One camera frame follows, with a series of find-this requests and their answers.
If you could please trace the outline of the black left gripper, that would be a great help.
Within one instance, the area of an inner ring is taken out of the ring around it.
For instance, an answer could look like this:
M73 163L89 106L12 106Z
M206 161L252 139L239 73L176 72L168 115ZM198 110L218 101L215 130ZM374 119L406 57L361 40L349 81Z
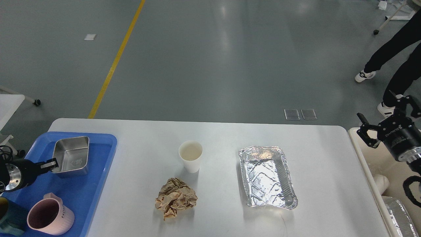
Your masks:
M16 161L6 162L6 168L9 172L10 181L5 187L5 192L14 192L30 186L36 181L38 176L58 167L59 164L57 162L57 158L37 163L28 159L18 159Z

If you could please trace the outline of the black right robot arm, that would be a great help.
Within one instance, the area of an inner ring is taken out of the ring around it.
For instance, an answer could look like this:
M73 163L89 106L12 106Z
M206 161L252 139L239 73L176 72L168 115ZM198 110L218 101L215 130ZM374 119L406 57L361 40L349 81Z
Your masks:
M368 147L377 148L383 142L396 161L405 162L413 172L419 174L408 177L403 182L403 190L409 201L420 207L420 201L410 189L411 184L421 181L421 134L412 120L420 118L420 102L410 95L397 95L396 102L393 113L378 125L370 124L362 113L357 113L362 122L357 134Z

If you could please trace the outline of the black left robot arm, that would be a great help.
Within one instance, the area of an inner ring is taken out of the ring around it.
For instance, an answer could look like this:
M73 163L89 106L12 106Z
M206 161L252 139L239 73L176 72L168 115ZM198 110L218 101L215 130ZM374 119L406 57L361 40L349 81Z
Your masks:
M56 158L34 163L25 158L14 158L12 148L1 146L0 192L14 192L32 185L38 176L59 167Z

